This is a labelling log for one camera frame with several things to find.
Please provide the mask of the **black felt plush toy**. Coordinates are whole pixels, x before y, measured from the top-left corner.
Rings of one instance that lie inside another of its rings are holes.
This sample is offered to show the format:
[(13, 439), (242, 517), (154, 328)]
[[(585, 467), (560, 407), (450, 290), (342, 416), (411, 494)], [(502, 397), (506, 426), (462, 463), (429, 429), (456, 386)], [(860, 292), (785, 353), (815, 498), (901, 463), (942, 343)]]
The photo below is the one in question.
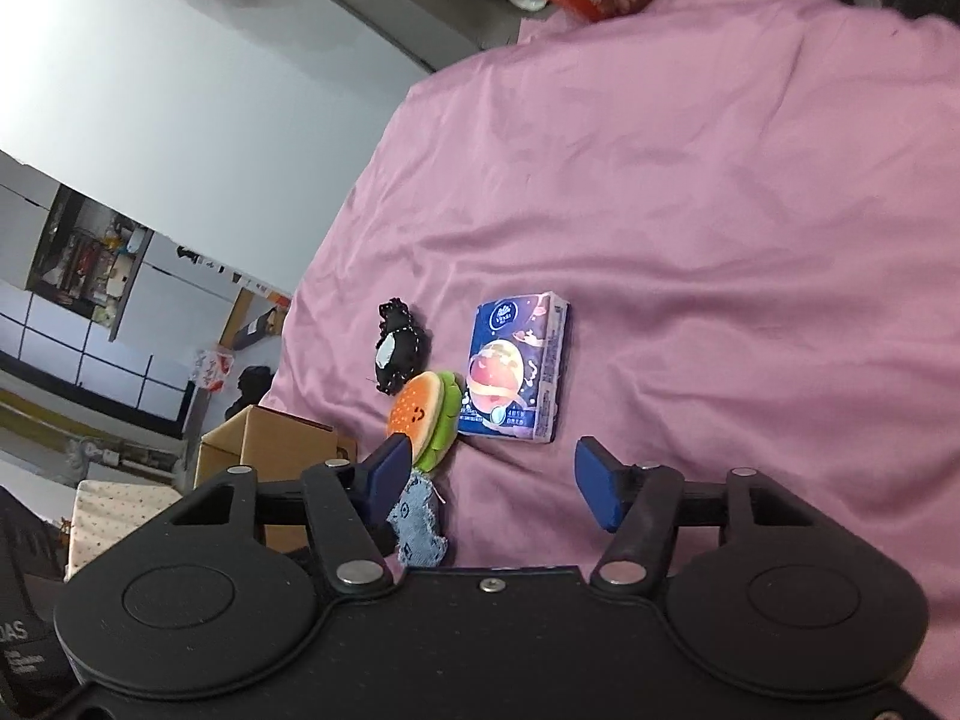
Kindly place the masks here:
[(405, 383), (427, 369), (430, 337), (412, 309), (398, 298), (378, 308), (379, 340), (374, 348), (376, 387), (381, 394), (397, 395)]

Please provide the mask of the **blue tissue pack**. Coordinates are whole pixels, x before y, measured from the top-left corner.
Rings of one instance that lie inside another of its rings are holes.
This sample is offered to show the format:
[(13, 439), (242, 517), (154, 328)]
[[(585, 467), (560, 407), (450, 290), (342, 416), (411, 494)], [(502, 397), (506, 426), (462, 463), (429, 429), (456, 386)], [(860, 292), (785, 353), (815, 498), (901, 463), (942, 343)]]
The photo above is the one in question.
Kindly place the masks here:
[(553, 440), (568, 309), (553, 291), (477, 307), (459, 413), (462, 436)]

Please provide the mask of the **blue denim elephant toy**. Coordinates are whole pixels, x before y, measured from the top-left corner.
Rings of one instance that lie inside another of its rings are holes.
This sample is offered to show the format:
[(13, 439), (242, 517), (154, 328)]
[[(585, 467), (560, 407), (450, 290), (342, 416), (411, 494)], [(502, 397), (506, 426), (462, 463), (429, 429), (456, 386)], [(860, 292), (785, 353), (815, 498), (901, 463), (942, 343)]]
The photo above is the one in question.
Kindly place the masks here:
[(430, 478), (413, 472), (387, 522), (394, 530), (395, 554), (405, 569), (434, 569), (448, 555), (443, 532), (443, 499)]

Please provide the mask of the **hamburger plush toy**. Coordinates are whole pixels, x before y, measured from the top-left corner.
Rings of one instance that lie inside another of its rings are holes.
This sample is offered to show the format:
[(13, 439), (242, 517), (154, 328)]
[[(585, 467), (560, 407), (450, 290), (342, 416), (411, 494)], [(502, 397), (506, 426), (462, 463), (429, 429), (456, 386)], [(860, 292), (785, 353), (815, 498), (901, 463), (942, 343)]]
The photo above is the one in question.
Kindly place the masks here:
[(434, 475), (451, 450), (459, 426), (459, 379), (449, 371), (425, 371), (394, 398), (387, 434), (404, 434), (412, 446), (413, 468)]

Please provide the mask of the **brown cardboard box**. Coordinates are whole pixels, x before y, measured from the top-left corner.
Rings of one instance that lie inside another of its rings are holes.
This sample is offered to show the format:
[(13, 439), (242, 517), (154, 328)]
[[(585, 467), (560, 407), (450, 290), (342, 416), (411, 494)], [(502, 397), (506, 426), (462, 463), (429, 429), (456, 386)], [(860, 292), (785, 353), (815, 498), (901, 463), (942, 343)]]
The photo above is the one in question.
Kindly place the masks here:
[[(203, 436), (195, 468), (195, 488), (235, 465), (249, 465), (259, 481), (293, 481), (318, 461), (343, 458), (355, 463), (356, 440), (332, 427), (307, 419), (247, 406)], [(210, 502), (187, 517), (187, 525), (229, 522), (231, 489), (215, 493)], [(290, 554), (308, 546), (306, 525), (265, 525), (265, 546)]]

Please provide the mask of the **white red plastic bag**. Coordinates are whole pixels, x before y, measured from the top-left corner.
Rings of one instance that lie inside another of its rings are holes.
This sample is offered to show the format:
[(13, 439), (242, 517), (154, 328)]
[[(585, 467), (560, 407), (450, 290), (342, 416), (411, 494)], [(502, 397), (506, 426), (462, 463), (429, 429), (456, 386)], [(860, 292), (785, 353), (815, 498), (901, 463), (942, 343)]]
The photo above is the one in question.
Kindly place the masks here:
[(235, 367), (235, 355), (223, 346), (200, 348), (194, 356), (190, 380), (199, 390), (219, 392), (228, 382)]

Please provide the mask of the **pink bed sheet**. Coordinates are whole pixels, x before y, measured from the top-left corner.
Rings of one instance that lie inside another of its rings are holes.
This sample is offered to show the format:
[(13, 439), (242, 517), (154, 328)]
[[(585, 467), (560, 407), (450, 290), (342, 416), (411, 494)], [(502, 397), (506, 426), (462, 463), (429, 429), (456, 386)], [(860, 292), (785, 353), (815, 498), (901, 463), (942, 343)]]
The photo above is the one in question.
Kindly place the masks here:
[(461, 440), (462, 566), (589, 566), (594, 436), (692, 479), (752, 466), (907, 567), (910, 691), (958, 712), (958, 31), (838, 0), (551, 18), (410, 89), (302, 277), (270, 410), (381, 442), (377, 309), (464, 371), (473, 316), (569, 305), (556, 436)]

